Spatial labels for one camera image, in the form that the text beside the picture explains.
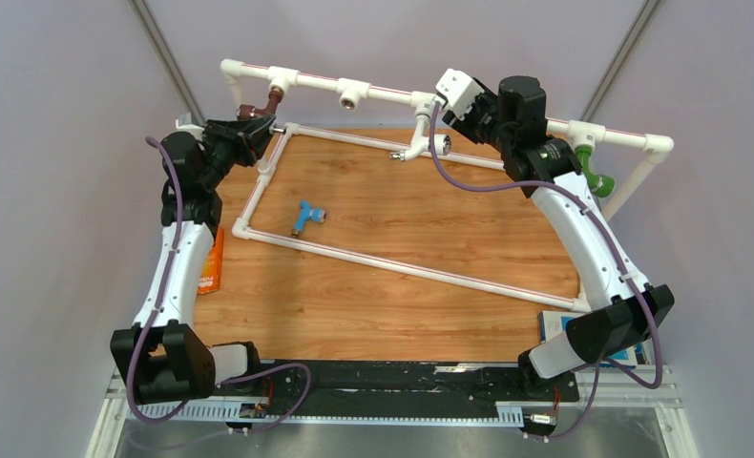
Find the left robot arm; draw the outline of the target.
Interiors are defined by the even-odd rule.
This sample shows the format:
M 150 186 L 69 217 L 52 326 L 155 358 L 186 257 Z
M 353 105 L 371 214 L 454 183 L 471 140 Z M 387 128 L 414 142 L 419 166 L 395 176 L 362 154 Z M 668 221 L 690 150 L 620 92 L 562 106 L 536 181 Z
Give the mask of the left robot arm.
M 264 371 L 252 343 L 208 346 L 193 326 L 201 272 L 219 234 L 218 187 L 233 167 L 260 162 L 274 122 L 272 114 L 209 120 L 195 132 L 145 139 L 166 174 L 159 259 L 133 324 L 110 340 L 115 365 L 138 406 L 204 399 L 226 380 L 244 396 L 262 387 Z

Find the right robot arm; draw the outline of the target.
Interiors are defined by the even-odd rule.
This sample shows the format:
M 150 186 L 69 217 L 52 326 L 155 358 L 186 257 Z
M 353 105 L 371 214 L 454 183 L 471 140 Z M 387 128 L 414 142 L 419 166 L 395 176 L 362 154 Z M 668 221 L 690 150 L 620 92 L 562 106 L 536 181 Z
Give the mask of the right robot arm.
M 575 150 L 547 132 L 547 95 L 538 79 L 508 76 L 492 91 L 448 69 L 435 89 L 444 122 L 471 142 L 492 146 L 511 187 L 521 189 L 550 222 L 590 306 L 560 334 L 519 356 L 519 391 L 541 399 L 556 377 L 646 340 L 661 358 L 657 330 L 675 303 L 673 293 L 667 285 L 652 285 L 626 259 L 595 204 Z

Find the brown water faucet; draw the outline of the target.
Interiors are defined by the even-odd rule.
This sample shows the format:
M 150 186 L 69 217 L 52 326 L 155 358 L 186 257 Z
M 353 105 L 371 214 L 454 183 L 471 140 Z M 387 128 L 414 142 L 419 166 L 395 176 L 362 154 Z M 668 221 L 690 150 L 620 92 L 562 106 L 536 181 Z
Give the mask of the brown water faucet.
M 283 91 L 272 88 L 268 93 L 268 99 L 264 106 L 256 107 L 251 104 L 240 104 L 237 109 L 237 120 L 246 120 L 266 115 L 274 115 L 283 100 Z

